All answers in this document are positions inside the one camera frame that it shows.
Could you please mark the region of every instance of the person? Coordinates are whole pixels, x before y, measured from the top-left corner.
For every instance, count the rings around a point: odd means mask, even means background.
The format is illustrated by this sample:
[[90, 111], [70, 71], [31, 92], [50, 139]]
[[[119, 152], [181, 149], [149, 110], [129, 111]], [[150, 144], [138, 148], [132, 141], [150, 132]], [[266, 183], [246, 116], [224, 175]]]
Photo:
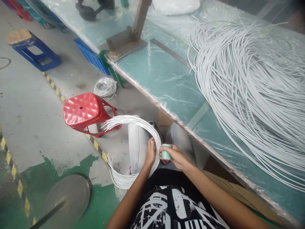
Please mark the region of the person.
[[214, 183], [196, 166], [191, 141], [176, 123], [166, 135], [172, 160], [155, 160], [153, 138], [139, 126], [128, 126], [131, 174], [138, 177], [116, 208], [107, 229], [268, 228], [257, 215]]

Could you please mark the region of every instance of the green painted floor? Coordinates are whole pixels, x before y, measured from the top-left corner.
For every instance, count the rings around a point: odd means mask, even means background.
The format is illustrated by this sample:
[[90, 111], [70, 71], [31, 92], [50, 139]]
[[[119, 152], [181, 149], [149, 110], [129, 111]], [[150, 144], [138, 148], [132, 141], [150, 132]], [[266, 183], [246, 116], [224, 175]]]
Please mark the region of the green painted floor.
[[[89, 176], [89, 169], [97, 159], [98, 157], [90, 155], [81, 161], [80, 166], [67, 170], [61, 177], [57, 175], [52, 163], [47, 158], [45, 158], [45, 163], [31, 167], [21, 173], [19, 178], [24, 184], [24, 193], [29, 200], [31, 213], [36, 220], [44, 216], [45, 200], [53, 185], [62, 177], [71, 173], [78, 172]], [[8, 166], [5, 165], [3, 154], [0, 155], [0, 163], [0, 184], [7, 190], [3, 196], [0, 196], [0, 228], [30, 228], [23, 203], [17, 193], [17, 185], [7, 178], [11, 174], [7, 171]], [[105, 187], [94, 185], [90, 205], [73, 229], [105, 228], [118, 204], [119, 201], [115, 195], [113, 184]]]

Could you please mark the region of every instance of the graphic print shirt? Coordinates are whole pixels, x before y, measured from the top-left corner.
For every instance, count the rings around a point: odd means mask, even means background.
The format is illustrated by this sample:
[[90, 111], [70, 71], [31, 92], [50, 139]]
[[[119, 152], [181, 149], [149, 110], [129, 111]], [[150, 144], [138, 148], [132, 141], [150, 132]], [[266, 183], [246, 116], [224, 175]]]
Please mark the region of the graphic print shirt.
[[178, 171], [158, 169], [149, 178], [127, 228], [226, 229], [212, 207]]

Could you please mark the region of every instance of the workbench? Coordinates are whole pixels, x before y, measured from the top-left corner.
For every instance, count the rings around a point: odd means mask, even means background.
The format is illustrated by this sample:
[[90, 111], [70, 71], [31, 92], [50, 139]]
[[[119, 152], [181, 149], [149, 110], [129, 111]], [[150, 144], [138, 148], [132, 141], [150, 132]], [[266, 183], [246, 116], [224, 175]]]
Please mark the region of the workbench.
[[[116, 8], [115, 12], [103, 10], [97, 15], [95, 22], [87, 22], [79, 16], [72, 0], [42, 2], [96, 53], [99, 53], [106, 38], [125, 30], [128, 25], [133, 25], [137, 6], [137, 2], [129, 1], [128, 9]], [[84, 5], [94, 9], [99, 7], [94, 1], [85, 1]], [[203, 21], [230, 21], [239, 17], [253, 22], [257, 20], [251, 14], [214, 0], [203, 1], [193, 16]], [[150, 7], [141, 36], [148, 45], [116, 63], [108, 59], [108, 63], [155, 106], [209, 149], [224, 168], [265, 200], [280, 217], [292, 224], [302, 222], [305, 212], [304, 193], [273, 179], [247, 159], [218, 124], [196, 85], [194, 72], [150, 42], [151, 39], [156, 39], [187, 60], [190, 23], [196, 20], [193, 16], [162, 16]], [[295, 47], [304, 46], [303, 35], [294, 31], [275, 26], [272, 33], [283, 40], [291, 41]], [[249, 149], [244, 144], [241, 145], [251, 155]]]

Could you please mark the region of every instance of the white bag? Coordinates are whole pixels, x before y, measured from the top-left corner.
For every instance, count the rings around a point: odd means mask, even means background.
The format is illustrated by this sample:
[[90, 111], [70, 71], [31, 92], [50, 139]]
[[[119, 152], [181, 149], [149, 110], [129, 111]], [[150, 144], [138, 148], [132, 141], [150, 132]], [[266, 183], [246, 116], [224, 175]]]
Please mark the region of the white bag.
[[193, 13], [200, 7], [199, 0], [152, 0], [155, 10], [163, 15]]

